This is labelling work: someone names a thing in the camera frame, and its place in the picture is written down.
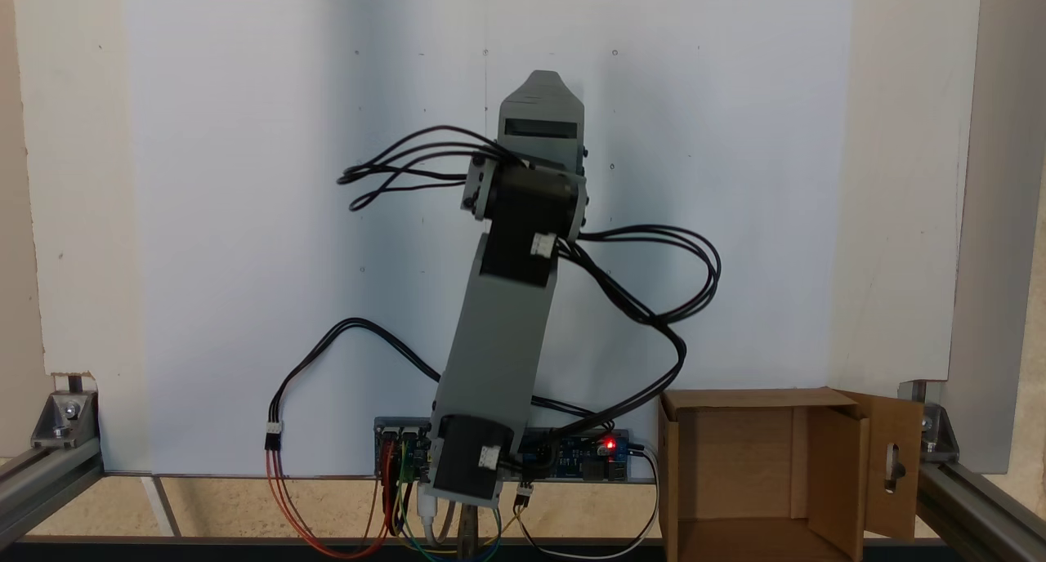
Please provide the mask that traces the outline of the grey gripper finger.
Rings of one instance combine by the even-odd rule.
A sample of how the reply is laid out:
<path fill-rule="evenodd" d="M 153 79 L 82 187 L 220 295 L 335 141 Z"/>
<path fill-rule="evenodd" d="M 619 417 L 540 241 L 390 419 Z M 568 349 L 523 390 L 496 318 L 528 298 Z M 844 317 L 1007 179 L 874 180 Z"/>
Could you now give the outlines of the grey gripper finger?
<path fill-rule="evenodd" d="M 502 107 L 583 107 L 583 102 L 567 87 L 556 71 L 535 70 L 511 94 L 502 100 Z"/>

